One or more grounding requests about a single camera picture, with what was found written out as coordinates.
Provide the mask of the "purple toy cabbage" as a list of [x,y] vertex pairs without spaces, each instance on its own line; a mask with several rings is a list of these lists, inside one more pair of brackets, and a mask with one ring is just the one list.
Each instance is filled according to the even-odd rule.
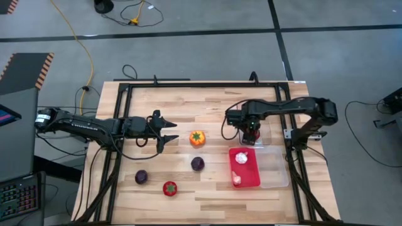
[[191,161],[191,167],[194,171],[202,171],[205,167],[205,162],[199,156],[194,157]]
[[139,185],[145,184],[148,180],[147,171],[141,169],[135,174],[135,182]]

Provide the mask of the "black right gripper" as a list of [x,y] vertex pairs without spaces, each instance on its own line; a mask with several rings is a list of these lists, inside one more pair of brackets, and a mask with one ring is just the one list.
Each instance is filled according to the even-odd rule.
[[241,117],[242,143],[253,146],[256,142],[256,133],[259,131],[261,116],[259,114],[243,114]]

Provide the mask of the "black round base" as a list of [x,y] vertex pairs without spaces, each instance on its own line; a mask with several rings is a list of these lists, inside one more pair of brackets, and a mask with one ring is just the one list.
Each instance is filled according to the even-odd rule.
[[94,0],[94,9],[99,14],[106,14],[113,10],[114,3],[112,0]]

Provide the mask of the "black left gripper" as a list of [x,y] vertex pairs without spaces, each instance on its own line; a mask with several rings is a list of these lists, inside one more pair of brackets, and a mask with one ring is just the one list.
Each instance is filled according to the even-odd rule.
[[151,133],[156,136],[156,151],[158,154],[163,152],[166,143],[179,137],[179,135],[161,135],[162,128],[176,127],[177,125],[162,119],[160,110],[155,110],[151,116],[147,117],[147,125]]

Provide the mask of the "large clear plastic bin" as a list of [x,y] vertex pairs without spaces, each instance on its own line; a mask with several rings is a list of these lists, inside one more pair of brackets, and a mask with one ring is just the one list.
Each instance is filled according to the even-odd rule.
[[289,185],[283,150],[279,146],[256,146],[261,188],[282,188]]

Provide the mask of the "black mat orange-striped edge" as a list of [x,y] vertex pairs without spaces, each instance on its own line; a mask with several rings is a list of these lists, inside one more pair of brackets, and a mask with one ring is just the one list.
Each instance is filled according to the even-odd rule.
[[0,14],[13,14],[19,0],[0,0]]
[[14,53],[0,74],[0,95],[36,88],[41,90],[54,53]]

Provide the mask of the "black metal table frame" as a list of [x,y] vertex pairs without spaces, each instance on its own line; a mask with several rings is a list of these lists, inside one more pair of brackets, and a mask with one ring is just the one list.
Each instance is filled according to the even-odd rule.
[[[97,116],[146,117],[155,110],[177,126],[164,129],[179,135],[166,144],[162,154],[156,143],[140,148],[124,142],[124,156],[100,151],[90,143],[84,178],[80,183],[72,217],[78,219],[98,194],[102,175],[119,167],[116,182],[98,209],[99,220],[113,224],[224,224],[296,223],[309,219],[311,205],[292,183],[282,188],[234,188],[229,150],[238,146],[235,129],[223,126],[225,110],[244,99],[285,100],[308,95],[305,82],[106,82]],[[190,144],[190,133],[203,131],[203,146]],[[191,161],[201,157],[202,171]],[[145,184],[135,182],[139,170],[148,173]],[[177,184],[175,196],[166,196],[163,185]]]

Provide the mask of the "pink-red plastic bin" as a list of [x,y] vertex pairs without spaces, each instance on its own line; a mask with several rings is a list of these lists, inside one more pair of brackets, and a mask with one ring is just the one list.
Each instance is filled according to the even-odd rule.
[[[238,164],[235,155],[240,152],[247,152],[248,161],[246,164]],[[232,171],[235,171],[241,177],[241,184],[234,186],[235,188],[257,187],[261,184],[259,169],[256,160],[256,152],[253,148],[231,148],[229,150],[229,162]]]

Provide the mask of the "backlit black keyboard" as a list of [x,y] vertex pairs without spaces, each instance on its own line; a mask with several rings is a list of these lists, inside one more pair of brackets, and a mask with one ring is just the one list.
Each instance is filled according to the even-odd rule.
[[0,222],[39,210],[41,203],[39,173],[0,183]]

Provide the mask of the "silver metal bracket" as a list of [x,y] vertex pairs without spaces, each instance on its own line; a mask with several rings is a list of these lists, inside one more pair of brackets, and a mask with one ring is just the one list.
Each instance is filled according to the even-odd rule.
[[[283,134],[285,139],[291,139],[292,129],[284,129]],[[308,137],[309,140],[320,141],[323,137],[327,135],[326,131],[316,131]]]

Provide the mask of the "orange toy tomato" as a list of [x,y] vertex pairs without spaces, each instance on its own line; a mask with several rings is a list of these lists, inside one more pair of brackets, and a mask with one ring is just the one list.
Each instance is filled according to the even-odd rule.
[[193,146],[203,146],[206,142],[206,137],[203,131],[192,131],[189,140]]

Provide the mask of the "dark screen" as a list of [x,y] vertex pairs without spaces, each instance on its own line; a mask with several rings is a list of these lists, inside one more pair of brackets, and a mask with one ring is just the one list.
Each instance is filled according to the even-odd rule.
[[21,114],[0,104],[0,127],[22,119]]

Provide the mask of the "grey desk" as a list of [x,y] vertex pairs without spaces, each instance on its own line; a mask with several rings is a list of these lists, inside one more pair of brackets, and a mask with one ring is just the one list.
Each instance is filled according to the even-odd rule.
[[0,127],[0,182],[28,175],[33,170],[38,90],[0,95],[0,104],[22,119]]

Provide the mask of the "small clear plastic bin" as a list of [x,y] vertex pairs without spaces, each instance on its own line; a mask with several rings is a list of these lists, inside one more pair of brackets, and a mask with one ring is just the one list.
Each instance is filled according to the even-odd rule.
[[[260,138],[256,140],[254,146],[269,146],[273,143],[272,133],[271,133],[271,125],[269,122],[262,122],[260,127]],[[240,145],[249,146],[242,143],[242,135],[243,132],[239,130],[238,134],[238,142]]]

